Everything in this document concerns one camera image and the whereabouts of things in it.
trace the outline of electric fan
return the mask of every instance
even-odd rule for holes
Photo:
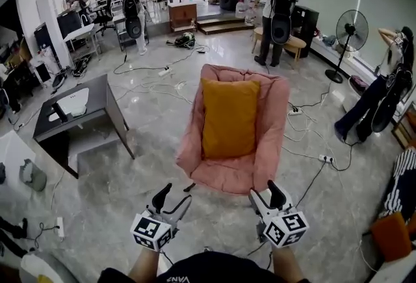
[[[368,36],[369,24],[364,15],[357,10],[344,12],[337,24],[337,39],[338,43],[343,46],[343,52],[341,53],[336,69],[325,71],[326,77],[333,82],[342,83],[343,78],[338,74],[338,71],[347,47],[350,46],[354,51],[358,51],[364,46]]]

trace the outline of wooden bench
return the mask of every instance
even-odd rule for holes
[[[252,49],[252,54],[254,53],[254,49],[255,49],[255,46],[257,45],[257,41],[261,40],[262,37],[263,37],[263,28],[258,27],[254,29],[254,35],[253,35],[254,46]],[[306,42],[304,42],[302,39],[299,39],[295,36],[291,36],[289,38],[289,41],[283,46],[285,50],[291,51],[292,53],[294,53],[295,62],[299,61],[300,50],[305,47],[306,47]]]

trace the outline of wooden steps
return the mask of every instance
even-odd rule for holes
[[[244,23],[244,18],[236,17],[212,18],[210,20],[197,21],[196,23],[198,25],[198,29],[206,35],[252,30],[254,28],[253,26],[246,25]]]

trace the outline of person's arm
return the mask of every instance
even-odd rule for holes
[[[388,46],[393,45],[393,39],[396,38],[396,33],[387,29],[378,29],[378,32]]]
[[[129,278],[136,283],[153,283],[157,277],[159,253],[143,247],[142,252],[129,273]]]
[[[278,249],[272,246],[274,274],[287,283],[298,283],[305,279],[290,247]]]

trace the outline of pink armchair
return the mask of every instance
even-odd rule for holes
[[[279,165],[289,100],[287,80],[280,76],[211,64],[202,67],[201,78],[227,82],[260,82],[255,130],[257,150],[239,158],[204,159],[202,130],[205,113],[200,84],[176,163],[195,183],[225,193],[248,195],[251,188],[264,191],[267,181],[274,180]]]

